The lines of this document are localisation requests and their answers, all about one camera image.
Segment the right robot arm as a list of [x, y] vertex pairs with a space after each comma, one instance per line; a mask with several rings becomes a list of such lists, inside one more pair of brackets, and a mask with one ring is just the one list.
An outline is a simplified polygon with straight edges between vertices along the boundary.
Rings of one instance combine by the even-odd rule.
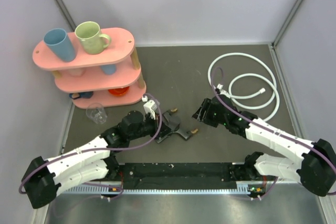
[[330, 189], [335, 183], [335, 151], [329, 142], [323, 139], [312, 142], [277, 129], [248, 111], [237, 110], [222, 94], [204, 99], [192, 117], [212, 127], [223, 125], [232, 134], [282, 155], [274, 157], [254, 152], [246, 157], [248, 178], [274, 176], [298, 182], [321, 197], [331, 194]]

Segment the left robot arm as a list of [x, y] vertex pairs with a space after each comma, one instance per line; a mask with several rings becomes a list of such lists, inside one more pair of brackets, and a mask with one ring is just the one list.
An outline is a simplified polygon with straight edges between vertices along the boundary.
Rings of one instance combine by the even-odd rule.
[[175, 112], [130, 111], [120, 123], [85, 145], [49, 159], [34, 158], [23, 175], [19, 193], [28, 197], [33, 209], [39, 209], [70, 188], [95, 179], [116, 179], [116, 153], [131, 150], [130, 142], [145, 136], [150, 136], [150, 141], [167, 138], [172, 133], [167, 118]]

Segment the black faucet mixer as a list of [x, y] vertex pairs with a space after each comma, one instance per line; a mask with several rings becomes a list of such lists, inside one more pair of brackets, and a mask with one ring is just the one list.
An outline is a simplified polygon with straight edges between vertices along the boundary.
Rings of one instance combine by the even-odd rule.
[[178, 134], [181, 138], [187, 141], [198, 132], [198, 129], [187, 131], [181, 128], [181, 119], [178, 116], [174, 115], [176, 112], [177, 112], [177, 108], [174, 108], [174, 109], [167, 110], [162, 114], [162, 115], [171, 116], [172, 132], [168, 132], [168, 133]]

